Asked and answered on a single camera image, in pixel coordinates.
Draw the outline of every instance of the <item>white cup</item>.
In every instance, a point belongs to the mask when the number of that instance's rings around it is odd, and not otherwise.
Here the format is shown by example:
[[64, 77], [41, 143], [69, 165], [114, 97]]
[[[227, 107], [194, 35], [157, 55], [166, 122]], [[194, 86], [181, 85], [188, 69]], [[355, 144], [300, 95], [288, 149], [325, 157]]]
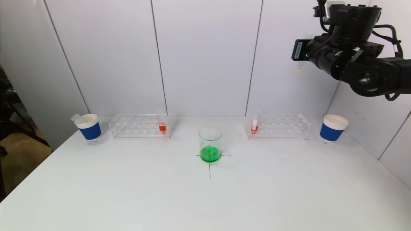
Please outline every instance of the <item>white cup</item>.
[[100, 129], [98, 116], [96, 114], [87, 114], [82, 115], [81, 117], [83, 121], [78, 118], [74, 123], [79, 128], [84, 138], [87, 141], [95, 141], [100, 138], [102, 131]]

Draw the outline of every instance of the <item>white table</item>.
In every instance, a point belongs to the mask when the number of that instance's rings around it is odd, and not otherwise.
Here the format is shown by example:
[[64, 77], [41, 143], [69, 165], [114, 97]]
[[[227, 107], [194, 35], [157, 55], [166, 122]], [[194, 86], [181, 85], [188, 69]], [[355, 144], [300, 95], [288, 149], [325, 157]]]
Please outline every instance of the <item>white table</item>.
[[[1, 204], [1, 231], [411, 230], [411, 190], [343, 133], [325, 144], [247, 140], [241, 117], [178, 118], [172, 137], [86, 142], [76, 132]], [[221, 159], [198, 128], [223, 130]]]

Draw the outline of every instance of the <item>orange liquid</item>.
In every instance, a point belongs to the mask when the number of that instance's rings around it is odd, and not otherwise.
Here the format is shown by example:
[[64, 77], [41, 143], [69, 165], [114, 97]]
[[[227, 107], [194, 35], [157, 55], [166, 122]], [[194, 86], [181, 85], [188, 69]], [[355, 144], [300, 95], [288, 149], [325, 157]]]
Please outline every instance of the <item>orange liquid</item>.
[[258, 125], [256, 126], [255, 130], [253, 130], [253, 127], [251, 127], [251, 133], [252, 134], [255, 134], [257, 132], [257, 130], [258, 130]]
[[165, 123], [161, 123], [159, 126], [158, 126], [158, 128], [160, 129], [160, 132], [161, 133], [166, 133], [166, 131], [167, 131], [167, 127], [166, 127], [166, 124]]

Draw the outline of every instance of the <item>black cross mark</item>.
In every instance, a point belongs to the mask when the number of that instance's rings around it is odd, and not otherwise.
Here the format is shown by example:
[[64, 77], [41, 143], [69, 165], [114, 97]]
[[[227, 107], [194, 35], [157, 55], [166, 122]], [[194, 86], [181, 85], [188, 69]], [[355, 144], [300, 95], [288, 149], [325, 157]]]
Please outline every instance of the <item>black cross mark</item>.
[[[226, 156], [226, 157], [230, 157], [230, 156], [234, 156], [234, 155], [220, 155], [220, 156]], [[208, 163], [208, 178], [211, 179], [211, 163]]]

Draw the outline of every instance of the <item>beaker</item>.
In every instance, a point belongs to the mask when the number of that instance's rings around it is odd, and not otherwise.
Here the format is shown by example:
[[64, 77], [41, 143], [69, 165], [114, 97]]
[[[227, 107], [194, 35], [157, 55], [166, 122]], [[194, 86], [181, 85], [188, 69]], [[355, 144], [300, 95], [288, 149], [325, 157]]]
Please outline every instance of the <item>beaker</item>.
[[203, 161], [212, 163], [217, 161], [221, 155], [220, 129], [213, 126], [203, 127], [199, 131], [200, 137], [200, 157]]

